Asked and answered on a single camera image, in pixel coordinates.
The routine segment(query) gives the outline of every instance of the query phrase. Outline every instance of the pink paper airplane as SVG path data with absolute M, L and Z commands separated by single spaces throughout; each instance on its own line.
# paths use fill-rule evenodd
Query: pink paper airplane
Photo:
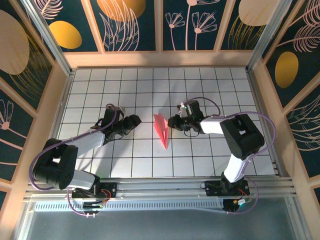
M 154 114 L 154 128 L 158 133 L 165 149 L 168 148 L 168 121 L 162 114 Z

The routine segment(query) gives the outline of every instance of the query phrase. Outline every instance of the grid tile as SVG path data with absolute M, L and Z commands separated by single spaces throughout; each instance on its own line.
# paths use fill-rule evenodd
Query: grid tile
M 184 68 L 185 79 L 201 79 L 200 70 L 198 67 L 186 67 Z
M 124 68 L 122 69 L 121 80 L 137 80 L 138 69 L 136 68 Z
M 106 71 L 106 80 L 121 80 L 122 69 L 108 69 Z
M 85 94 L 71 94 L 69 96 L 67 108 L 83 108 L 85 104 L 86 95 Z
M 173 176 L 173 159 L 171 157 L 153 158 L 153 177 L 172 177 Z
M 154 77 L 154 71 L 152 68 L 139 68 L 138 80 L 152 80 Z
M 133 142 L 133 157 L 152 157 L 152 139 L 135 139 Z
M 75 72 L 73 81 L 89 81 L 91 74 L 91 69 L 78 69 Z
M 103 95 L 102 94 L 90 94 L 90 96 L 86 96 L 85 97 L 85 101 L 84 101 L 84 107 L 85 108 L 98 108 L 101 107 L 101 100 L 103 99 Z
M 154 93 L 168 93 L 169 92 L 169 81 L 153 81 L 153 92 Z
M 213 67 L 200 67 L 201 79 L 216 79 L 216 71 Z
M 185 81 L 185 86 L 186 86 L 186 92 L 197 92 L 197 93 L 202 93 L 202 84 L 201 80 L 186 80 Z
M 97 116 L 100 114 L 100 108 L 84 108 L 81 123 L 96 123 L 98 121 Z
M 154 68 L 153 69 L 153 79 L 154 80 L 169 79 L 169 70 L 168 70 L 168 68 Z
M 113 159 L 111 177 L 112 178 L 130 178 L 131 169 L 132 169 L 132 158 Z
M 232 79 L 218 79 L 220 92 L 235 92 L 234 81 Z
M 106 81 L 104 84 L 104 94 L 118 94 L 120 93 L 120 81 Z
M 255 101 L 251 92 L 237 92 L 237 98 L 241 106 L 254 106 Z
M 185 79 L 185 70 L 183 68 L 169 68 L 169 79 Z
M 212 156 L 194 157 L 193 165 L 194 165 L 194 175 L 196 177 L 215 175 Z
M 193 177 L 194 169 L 192 157 L 174 157 L 173 175 L 175 177 Z
M 165 149 L 154 128 L 153 114 L 161 113 L 168 120 L 179 114 L 176 106 L 181 102 L 202 96 L 215 101 L 222 115 L 256 111 L 243 68 L 81 69 L 72 84 L 59 138 L 88 131 L 111 103 L 125 107 L 125 116 L 138 115 L 142 123 L 121 140 L 79 156 L 77 168 L 102 178 L 219 176 L 231 154 L 223 135 L 197 136 L 193 130 L 185 135 L 169 129 Z M 218 113 L 211 102 L 198 101 L 204 115 Z M 262 131 L 259 118 L 250 117 Z M 269 152 L 256 157 L 245 174 L 274 175 Z
M 251 92 L 250 85 L 247 79 L 233 80 L 234 87 L 237 92 Z
M 88 81 L 74 81 L 71 88 L 71 94 L 85 94 L 88 89 Z
M 107 69 L 92 69 L 90 81 L 104 81 L 106 74 Z
M 152 93 L 153 92 L 153 80 L 138 80 L 136 92 L 137 93 Z
M 132 177 L 148 178 L 152 177 L 152 158 L 133 158 L 132 160 Z
M 219 92 L 218 82 L 216 79 L 201 80 L 204 92 Z
M 186 81 L 185 80 L 170 80 L 170 92 L 171 93 L 185 93 Z
M 244 67 L 231 67 L 230 70 L 233 79 L 247 79 L 247 74 Z
M 232 79 L 230 68 L 216 67 L 215 74 L 217 79 Z
M 100 178 L 110 178 L 112 158 L 94 158 L 92 160 L 91 173 Z
M 253 159 L 254 167 L 257 175 L 274 175 L 274 167 L 270 156 L 256 156 Z

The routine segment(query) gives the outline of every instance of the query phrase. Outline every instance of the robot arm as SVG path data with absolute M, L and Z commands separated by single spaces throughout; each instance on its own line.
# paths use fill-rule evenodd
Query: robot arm
M 115 114 L 116 118 L 112 125 L 103 131 L 96 131 L 97 129 L 107 126 Z M 99 119 L 99 121 L 87 131 L 92 134 L 88 134 L 70 143 L 62 144 L 43 154 L 36 162 L 32 170 L 32 175 L 38 181 L 47 183 L 61 190 L 67 187 L 79 188 L 87 190 L 93 195 L 97 195 L 101 191 L 100 178 L 92 173 L 75 170 L 77 157 L 91 149 L 113 141 L 115 135 L 128 135 L 131 130 L 136 128 L 140 123 L 141 120 L 137 115 L 124 117 L 124 113 L 120 108 L 106 108 L 104 117 Z M 51 138 L 46 142 L 43 149 L 60 142 L 62 142 L 62 140 Z
M 248 158 L 265 144 L 264 137 L 247 114 L 231 119 L 204 117 L 198 101 L 191 100 L 178 106 L 180 115 L 168 120 L 168 126 L 179 131 L 193 129 L 199 134 L 221 134 L 231 151 L 229 163 L 221 175 L 220 184 L 227 194 L 239 186 Z

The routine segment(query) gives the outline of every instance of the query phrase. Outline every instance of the line-art flower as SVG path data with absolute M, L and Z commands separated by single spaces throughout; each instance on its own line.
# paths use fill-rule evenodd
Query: line-art flower
M 7 101 L 6 104 L 5 104 L 5 101 L 3 99 L 0 99 L 0 131 L 11 131 L 13 132 L 14 134 L 26 139 L 27 137 L 26 136 L 23 136 L 22 134 L 12 130 L 10 128 L 10 121 L 12 119 L 12 115 L 14 113 L 14 104 L 10 101 Z M 16 149 L 19 149 L 19 150 L 22 150 L 23 148 L 18 146 L 18 145 L 15 145 L 9 141 L 6 141 L 4 139 L 1 139 L 0 138 L 0 142 L 4 143 L 4 144 L 7 144 L 13 148 L 16 148 Z M 0 161 L 0 164 L 4 164 L 4 165 L 17 165 L 16 163 L 9 163 L 9 162 L 2 162 Z
M 195 32 L 195 43 L 194 43 L 194 50 L 197 50 L 197 39 L 198 34 L 202 33 L 209 33 L 217 30 L 217 24 L 215 19 L 215 12 L 207 13 L 204 12 L 201 17 L 199 17 L 199 12 L 192 14 L 192 23 Z
M 173 50 L 175 51 L 176 47 L 175 47 L 175 42 L 174 42 L 174 36 L 173 36 L 173 33 L 172 33 L 172 29 L 182 27 L 182 26 L 186 25 L 186 22 L 183 21 L 184 18 L 181 15 L 181 12 L 180 13 L 176 13 L 175 12 L 172 15 L 171 15 L 170 12 L 168 12 L 168 13 L 165 14 L 165 19 L 166 19 L 166 22 L 168 23 L 169 28 L 170 28 L 172 46 L 173 46 Z
M 196 5 L 216 4 L 218 2 L 220 2 L 220 0 L 186 0 L 186 3 L 189 5 L 189 7 L 186 15 L 185 50 L 188 50 L 188 26 L 191 7 Z
M 0 99 L 0 129 L 7 130 L 10 127 L 10 120 L 14 112 L 14 104 Z

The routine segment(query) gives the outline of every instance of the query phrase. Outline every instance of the black grid line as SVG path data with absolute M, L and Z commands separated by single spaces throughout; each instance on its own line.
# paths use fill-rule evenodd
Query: black grid line
M 183 68 L 183 73 L 184 73 L 184 84 L 185 84 L 185 97 L 186 100 L 188 101 L 188 95 L 187 95 L 187 80 L 186 80 L 186 71 L 185 68 Z M 191 129 L 189 130 L 190 132 L 190 146 L 191 146 L 191 157 L 192 157 L 192 169 L 193 169 L 193 176 L 195 177 L 195 162 L 194 162 L 194 152 L 192 150 L 192 139 L 191 139 Z
M 118 103 L 117 105 L 119 106 L 119 101 L 120 101 L 120 93 L 118 96 Z M 114 152 L 115 152 L 115 141 L 113 141 L 113 146 L 112 146 L 112 155 L 111 155 L 111 166 L 110 166 L 110 178 L 111 178 L 111 174 L 112 174 L 112 168 L 113 168 L 113 161 L 114 161 Z
M 168 83 L 169 83 L 169 105 L 171 104 L 171 90 L 170 90 L 170 68 L 168 67 Z M 171 139 L 171 159 L 172 159 L 172 176 L 174 177 L 175 176 L 175 169 L 174 169 L 174 142 L 173 140 Z
M 204 86 L 203 86 L 203 84 L 202 84 L 201 71 L 200 71 L 200 79 L 201 79 L 202 96 L 203 96 L 203 97 L 205 97 L 205 93 L 204 93 Z M 205 109 L 205 115 L 206 115 L 206 116 L 208 116 L 207 108 L 206 108 L 206 107 L 204 107 L 204 109 Z M 212 164 L 213 164 L 213 174 L 216 176 L 216 168 L 215 168 L 215 161 L 214 161 L 214 153 L 212 152 L 212 144 L 211 144 L 210 134 L 208 134 L 208 136 L 209 136 L 209 143 L 210 143 L 210 148 L 211 148 L 211 158 L 212 158 Z
M 134 100 L 134 114 L 136 114 L 136 106 L 137 106 L 137 89 L 138 89 L 138 69 L 136 70 L 136 81 L 135 81 L 135 100 Z M 132 140 L 132 158 L 131 158 L 131 178 L 132 171 L 134 169 L 134 151 L 135 151 L 135 138 Z
M 81 123 L 82 116 L 83 116 L 84 110 L 85 110 L 85 103 L 86 103 L 86 99 L 87 99 L 88 89 L 89 89 L 89 81 L 88 81 L 88 85 L 86 87 L 86 93 L 85 93 L 85 97 L 84 97 L 83 108 L 82 108 L 82 113 L 81 113 L 81 117 L 80 117 L 80 123 Z M 80 131 L 80 125 L 81 125 L 80 123 L 79 123 L 77 135 L 79 134 L 79 131 Z M 91 158 L 90 172 L 91 172 L 92 162 L 93 162 L 93 158 Z

